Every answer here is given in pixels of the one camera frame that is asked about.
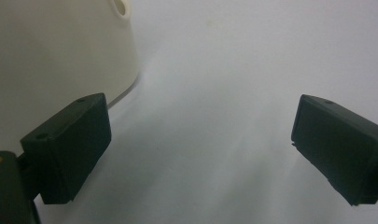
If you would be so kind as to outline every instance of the white container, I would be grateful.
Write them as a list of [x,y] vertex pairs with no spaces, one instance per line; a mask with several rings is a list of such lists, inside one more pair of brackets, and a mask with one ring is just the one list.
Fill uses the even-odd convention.
[[0,150],[76,98],[138,74],[129,0],[0,0]]

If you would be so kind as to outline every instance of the gray surface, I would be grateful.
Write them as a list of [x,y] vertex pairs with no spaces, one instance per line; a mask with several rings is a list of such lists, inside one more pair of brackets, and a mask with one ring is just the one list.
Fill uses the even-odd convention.
[[301,94],[378,123],[378,1],[133,0],[142,73],[44,223],[378,223],[290,145]]

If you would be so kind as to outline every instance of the white table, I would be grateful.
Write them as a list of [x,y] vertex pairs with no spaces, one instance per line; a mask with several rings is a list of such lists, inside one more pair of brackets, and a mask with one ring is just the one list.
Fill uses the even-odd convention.
[[300,96],[378,123],[378,1],[133,0],[141,74],[44,223],[378,223],[291,145]]

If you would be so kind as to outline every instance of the white surface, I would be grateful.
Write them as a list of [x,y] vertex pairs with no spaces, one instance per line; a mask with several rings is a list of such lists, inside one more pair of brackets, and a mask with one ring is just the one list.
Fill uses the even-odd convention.
[[301,94],[378,123],[378,1],[133,1],[142,74],[44,223],[378,223],[294,147]]
[[109,102],[138,75],[131,9],[113,0],[0,0],[0,150],[70,104]]

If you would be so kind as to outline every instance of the table surface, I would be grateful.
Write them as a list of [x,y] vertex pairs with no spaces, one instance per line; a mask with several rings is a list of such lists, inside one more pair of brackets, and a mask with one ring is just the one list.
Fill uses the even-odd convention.
[[43,223],[378,223],[291,145],[302,94],[378,123],[378,1],[133,0],[113,140]]

